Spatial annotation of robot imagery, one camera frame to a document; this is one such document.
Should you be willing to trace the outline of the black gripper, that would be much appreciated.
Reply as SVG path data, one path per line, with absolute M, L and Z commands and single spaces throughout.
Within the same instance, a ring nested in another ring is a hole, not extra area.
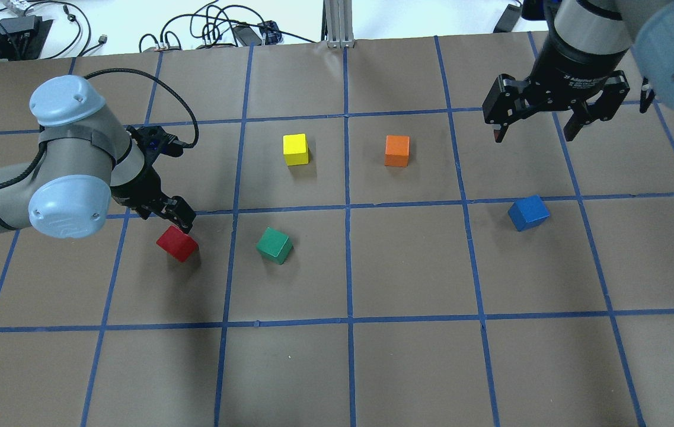
M 628 79 L 621 70 L 586 78 L 542 64 L 524 80 L 497 76 L 481 108 L 497 144 L 502 143 L 510 125 L 532 114 L 572 110 L 563 129 L 570 142 L 586 125 L 613 119 L 629 91 Z
M 133 180 L 113 186 L 113 198 L 142 219 L 155 214 L 172 222 L 184 234 L 193 229 L 196 211 L 183 197 L 166 197 L 162 192 L 161 178 L 154 168 L 146 168 Z

